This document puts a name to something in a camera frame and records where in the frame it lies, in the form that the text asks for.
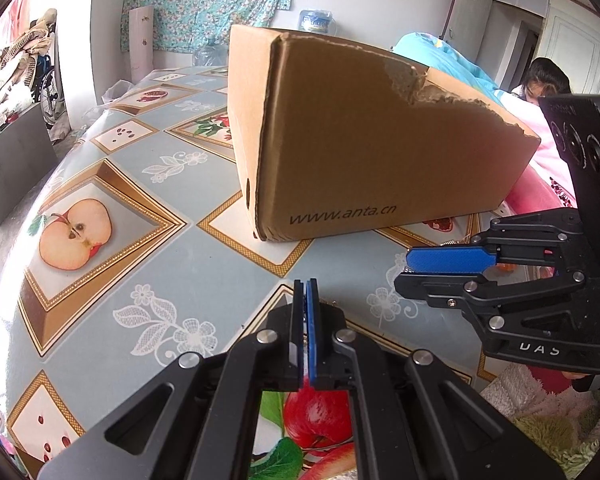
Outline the pink floral blanket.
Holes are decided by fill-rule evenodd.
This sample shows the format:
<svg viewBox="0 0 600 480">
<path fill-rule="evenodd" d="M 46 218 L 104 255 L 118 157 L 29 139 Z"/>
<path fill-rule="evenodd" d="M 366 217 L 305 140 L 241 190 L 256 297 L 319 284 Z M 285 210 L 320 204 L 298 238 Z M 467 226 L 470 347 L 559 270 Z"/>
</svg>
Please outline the pink floral blanket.
<svg viewBox="0 0 600 480">
<path fill-rule="evenodd" d="M 558 154 L 554 136 L 539 105 L 504 91 L 498 92 L 498 98 L 509 113 L 541 139 L 529 165 L 506 198 L 509 208 L 515 214 L 528 214 L 577 206 L 568 166 Z"/>
</svg>

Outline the brown cardboard box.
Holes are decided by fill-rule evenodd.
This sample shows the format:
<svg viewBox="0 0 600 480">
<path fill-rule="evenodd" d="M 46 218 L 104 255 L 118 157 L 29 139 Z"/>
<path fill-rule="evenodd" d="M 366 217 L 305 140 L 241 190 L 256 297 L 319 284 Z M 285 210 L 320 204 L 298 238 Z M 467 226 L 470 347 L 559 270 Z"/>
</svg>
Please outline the brown cardboard box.
<svg viewBox="0 0 600 480">
<path fill-rule="evenodd" d="M 227 113 L 252 234 L 288 242 L 496 208 L 539 137 L 404 56 L 235 25 Z"/>
</svg>

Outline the fruit pattern tablecloth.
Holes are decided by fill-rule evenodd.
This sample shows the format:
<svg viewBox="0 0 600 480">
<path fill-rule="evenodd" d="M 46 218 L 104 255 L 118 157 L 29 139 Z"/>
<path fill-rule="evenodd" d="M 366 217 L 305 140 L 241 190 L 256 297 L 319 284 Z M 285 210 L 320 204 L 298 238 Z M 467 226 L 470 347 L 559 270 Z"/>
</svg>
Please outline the fruit pattern tablecloth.
<svg viewBox="0 0 600 480">
<path fill-rule="evenodd" d="M 504 363 L 458 313 L 393 287 L 415 246 L 490 214 L 300 242 L 249 229 L 219 67 L 156 70 L 107 106 L 27 208 L 0 279 L 0 437 L 27 478 L 177 356 L 225 352 L 315 278 L 384 347 L 481 389 Z"/>
</svg>

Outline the blue quilt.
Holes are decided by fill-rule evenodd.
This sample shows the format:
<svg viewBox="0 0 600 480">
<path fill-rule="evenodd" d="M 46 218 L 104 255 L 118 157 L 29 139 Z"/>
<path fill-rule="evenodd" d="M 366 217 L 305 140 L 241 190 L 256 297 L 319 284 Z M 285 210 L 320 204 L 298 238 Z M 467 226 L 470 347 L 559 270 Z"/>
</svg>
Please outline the blue quilt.
<svg viewBox="0 0 600 480">
<path fill-rule="evenodd" d="M 404 35 L 392 48 L 392 52 L 441 70 L 479 90 L 494 102 L 501 103 L 498 98 L 498 85 L 482 68 L 468 61 L 445 41 L 428 32 L 410 32 Z"/>
</svg>

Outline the dark-haired child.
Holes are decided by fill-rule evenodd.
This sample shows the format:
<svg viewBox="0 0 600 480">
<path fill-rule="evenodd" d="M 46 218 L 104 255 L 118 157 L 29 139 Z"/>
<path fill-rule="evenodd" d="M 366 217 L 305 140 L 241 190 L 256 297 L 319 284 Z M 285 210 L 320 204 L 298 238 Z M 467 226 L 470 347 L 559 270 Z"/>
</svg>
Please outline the dark-haired child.
<svg viewBox="0 0 600 480">
<path fill-rule="evenodd" d="M 539 105 L 539 100 L 547 96 L 570 94 L 570 80 L 550 58 L 535 58 L 512 93 L 519 99 Z"/>
</svg>

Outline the blue water bottle on dispenser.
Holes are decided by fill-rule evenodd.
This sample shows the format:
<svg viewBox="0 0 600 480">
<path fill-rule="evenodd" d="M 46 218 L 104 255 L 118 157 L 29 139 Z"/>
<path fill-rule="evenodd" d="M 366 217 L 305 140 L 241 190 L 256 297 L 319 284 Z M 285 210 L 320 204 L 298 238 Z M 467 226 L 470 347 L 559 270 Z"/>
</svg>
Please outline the blue water bottle on dispenser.
<svg viewBox="0 0 600 480">
<path fill-rule="evenodd" d="M 302 10 L 299 13 L 298 29 L 300 32 L 335 36 L 337 25 L 332 12 L 326 10 Z"/>
</svg>

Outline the empty clear water jug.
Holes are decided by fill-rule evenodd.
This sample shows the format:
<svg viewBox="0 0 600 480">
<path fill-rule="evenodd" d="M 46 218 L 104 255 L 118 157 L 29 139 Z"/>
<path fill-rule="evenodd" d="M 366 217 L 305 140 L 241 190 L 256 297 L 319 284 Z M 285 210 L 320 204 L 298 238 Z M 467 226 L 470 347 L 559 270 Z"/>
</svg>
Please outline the empty clear water jug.
<svg viewBox="0 0 600 480">
<path fill-rule="evenodd" d="M 195 66 L 219 67 L 227 66 L 228 47 L 226 44 L 204 44 L 193 54 Z"/>
</svg>

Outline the grey cabinet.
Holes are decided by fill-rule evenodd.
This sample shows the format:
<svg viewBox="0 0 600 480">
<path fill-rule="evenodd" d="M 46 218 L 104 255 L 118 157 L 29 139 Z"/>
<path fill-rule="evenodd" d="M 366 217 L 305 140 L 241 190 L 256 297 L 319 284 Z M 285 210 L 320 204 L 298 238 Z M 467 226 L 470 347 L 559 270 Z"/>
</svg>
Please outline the grey cabinet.
<svg viewBox="0 0 600 480">
<path fill-rule="evenodd" d="M 35 103 L 0 132 L 0 226 L 57 164 L 40 104 Z"/>
</svg>

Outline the white plastic bag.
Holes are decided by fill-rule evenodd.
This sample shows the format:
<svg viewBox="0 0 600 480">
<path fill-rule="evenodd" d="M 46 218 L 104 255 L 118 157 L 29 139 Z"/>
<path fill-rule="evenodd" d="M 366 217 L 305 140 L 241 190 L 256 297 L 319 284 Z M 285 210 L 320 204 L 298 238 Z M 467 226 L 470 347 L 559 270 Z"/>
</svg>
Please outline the white plastic bag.
<svg viewBox="0 0 600 480">
<path fill-rule="evenodd" d="M 112 104 L 122 99 L 130 90 L 134 88 L 131 81 L 120 79 L 109 87 L 102 95 L 102 106 L 109 108 Z"/>
</svg>

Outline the bicycle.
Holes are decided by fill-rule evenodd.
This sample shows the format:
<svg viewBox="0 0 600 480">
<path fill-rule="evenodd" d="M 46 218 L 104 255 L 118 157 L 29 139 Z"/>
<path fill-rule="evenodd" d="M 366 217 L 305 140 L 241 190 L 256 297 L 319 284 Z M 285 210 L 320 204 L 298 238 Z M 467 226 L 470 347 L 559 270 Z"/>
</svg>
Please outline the bicycle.
<svg viewBox="0 0 600 480">
<path fill-rule="evenodd" d="M 53 127 L 66 111 L 60 73 L 48 54 L 36 57 L 32 98 L 34 102 L 40 104 L 48 128 Z"/>
</svg>

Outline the pile of clothes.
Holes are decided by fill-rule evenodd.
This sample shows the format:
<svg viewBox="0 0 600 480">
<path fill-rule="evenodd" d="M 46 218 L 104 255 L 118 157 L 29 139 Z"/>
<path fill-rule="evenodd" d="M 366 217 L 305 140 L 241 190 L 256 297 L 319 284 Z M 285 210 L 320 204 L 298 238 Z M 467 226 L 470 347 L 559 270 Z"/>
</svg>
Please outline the pile of clothes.
<svg viewBox="0 0 600 480">
<path fill-rule="evenodd" d="M 0 132 L 36 103 L 32 98 L 36 57 L 48 54 L 55 65 L 56 22 L 57 11 L 50 8 L 11 46 L 0 49 Z"/>
</svg>

